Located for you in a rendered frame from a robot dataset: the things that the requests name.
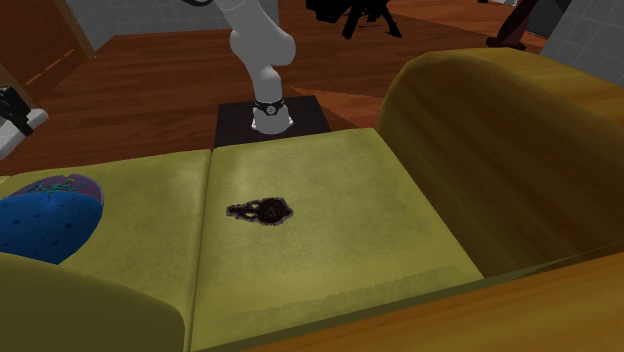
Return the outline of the olive yellow sofa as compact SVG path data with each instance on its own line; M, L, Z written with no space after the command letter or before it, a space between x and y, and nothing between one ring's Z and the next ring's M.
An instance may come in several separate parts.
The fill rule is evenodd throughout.
M624 242L624 87L513 49L429 52L373 128L80 174L102 218L60 264L0 252L0 352L235 352ZM226 215L283 198L278 226Z

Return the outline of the blue patterned cushion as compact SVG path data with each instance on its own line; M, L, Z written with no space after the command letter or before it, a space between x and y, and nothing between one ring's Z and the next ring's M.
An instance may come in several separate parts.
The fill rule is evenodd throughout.
M80 174L35 181L0 200L0 252L60 264L91 237L104 192Z

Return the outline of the dark robot stand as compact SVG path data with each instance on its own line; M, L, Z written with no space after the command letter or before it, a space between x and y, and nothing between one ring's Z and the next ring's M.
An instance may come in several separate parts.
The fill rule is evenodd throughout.
M219 105L214 147L331 132L315 96L287 97L285 105L289 108L289 115L294 124L275 135L265 135L251 128L253 101Z

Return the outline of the black tripod object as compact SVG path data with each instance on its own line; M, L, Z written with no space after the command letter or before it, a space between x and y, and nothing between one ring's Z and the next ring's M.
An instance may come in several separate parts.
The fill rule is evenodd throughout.
M367 23L374 23L383 18L388 25L388 34L401 38L402 34L388 9L390 0L305 0L307 10L315 13L318 21L337 23L347 17L342 36L349 40L358 25L360 18L365 17Z

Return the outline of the dark red floor lamp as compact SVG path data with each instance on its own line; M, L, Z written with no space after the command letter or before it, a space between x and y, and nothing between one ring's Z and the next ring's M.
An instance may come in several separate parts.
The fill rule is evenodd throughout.
M486 45L490 48L506 47L525 51L526 46L521 43L525 33L529 16L539 0L518 0L517 6L501 25L495 37L488 37Z

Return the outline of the black keyring with keys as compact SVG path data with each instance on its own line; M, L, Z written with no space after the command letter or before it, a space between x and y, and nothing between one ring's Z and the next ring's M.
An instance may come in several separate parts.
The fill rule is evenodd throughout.
M234 204L226 208L227 216L264 226L278 226L293 214L293 209L280 197L251 200L244 204Z

